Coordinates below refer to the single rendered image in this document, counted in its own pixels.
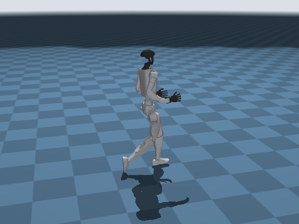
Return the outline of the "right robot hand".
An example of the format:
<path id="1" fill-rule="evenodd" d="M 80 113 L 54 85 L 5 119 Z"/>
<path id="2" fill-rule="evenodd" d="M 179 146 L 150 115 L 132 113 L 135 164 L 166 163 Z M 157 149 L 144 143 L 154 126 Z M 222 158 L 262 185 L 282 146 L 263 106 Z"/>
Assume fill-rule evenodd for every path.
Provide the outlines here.
<path id="1" fill-rule="evenodd" d="M 181 101 L 181 100 L 179 100 L 179 99 L 181 99 L 181 98 L 179 98 L 179 97 L 181 97 L 180 93 L 177 94 L 177 95 L 175 95 L 176 93 L 177 93 L 177 91 L 173 94 L 173 96 L 171 96 L 171 97 L 166 97 L 166 98 L 170 98 L 170 103 L 171 103 L 171 102 L 179 102 L 179 101 Z M 178 95 L 180 95 L 180 96 L 178 96 Z M 165 98 L 165 99 L 166 99 L 166 98 Z"/>

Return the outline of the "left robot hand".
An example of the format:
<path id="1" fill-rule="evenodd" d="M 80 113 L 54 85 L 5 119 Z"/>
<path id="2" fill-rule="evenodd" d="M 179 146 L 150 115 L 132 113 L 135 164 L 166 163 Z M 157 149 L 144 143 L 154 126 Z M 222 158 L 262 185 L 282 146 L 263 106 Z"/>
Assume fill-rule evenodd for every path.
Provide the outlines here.
<path id="1" fill-rule="evenodd" d="M 168 94 L 168 93 L 165 92 L 165 91 L 161 91 L 161 90 L 163 90 L 163 88 L 160 89 L 160 90 L 158 90 L 158 91 L 156 92 L 156 94 L 157 94 L 158 96 L 162 97 L 162 98 L 166 98 L 165 96 L 167 96 L 166 94 Z M 162 93 L 162 92 L 163 92 L 163 93 Z"/>

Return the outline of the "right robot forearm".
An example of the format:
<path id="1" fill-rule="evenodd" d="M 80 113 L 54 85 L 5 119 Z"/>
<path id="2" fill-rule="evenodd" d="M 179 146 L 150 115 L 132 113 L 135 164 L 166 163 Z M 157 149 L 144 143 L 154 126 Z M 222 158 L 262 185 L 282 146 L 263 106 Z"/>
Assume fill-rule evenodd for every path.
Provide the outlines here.
<path id="1" fill-rule="evenodd" d="M 153 101 L 156 101 L 160 104 L 165 104 L 165 103 L 169 103 L 170 102 L 170 98 L 161 98 L 160 96 L 158 96 L 157 94 L 155 94 L 154 92 L 150 91 L 148 93 L 148 96 L 153 100 Z"/>

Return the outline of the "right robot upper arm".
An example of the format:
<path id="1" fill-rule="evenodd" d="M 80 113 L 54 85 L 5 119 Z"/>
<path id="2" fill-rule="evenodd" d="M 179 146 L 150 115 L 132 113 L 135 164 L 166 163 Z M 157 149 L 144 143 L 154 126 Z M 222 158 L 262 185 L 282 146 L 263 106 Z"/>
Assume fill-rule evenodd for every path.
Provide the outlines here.
<path id="1" fill-rule="evenodd" d="M 157 78 L 158 78 L 158 73 L 155 72 L 155 71 L 153 71 L 153 70 L 150 70 L 150 73 L 149 73 L 149 82 L 148 82 L 148 87 L 147 87 L 147 91 L 146 91 L 146 95 L 147 96 L 148 96 L 148 93 L 150 91 L 152 91 L 152 89 L 154 88 L 155 82 L 156 82 Z"/>

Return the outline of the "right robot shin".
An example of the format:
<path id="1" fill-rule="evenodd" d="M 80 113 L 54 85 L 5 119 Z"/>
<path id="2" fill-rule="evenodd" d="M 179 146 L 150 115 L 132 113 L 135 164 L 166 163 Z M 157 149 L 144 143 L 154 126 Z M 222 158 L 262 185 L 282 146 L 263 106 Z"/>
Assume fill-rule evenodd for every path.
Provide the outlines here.
<path id="1" fill-rule="evenodd" d="M 153 140 L 147 141 L 146 144 L 143 142 L 135 149 L 135 151 L 132 153 L 131 156 L 128 157 L 128 163 L 130 164 L 133 160 L 138 158 L 139 156 L 143 155 L 146 153 L 151 147 L 153 146 Z"/>

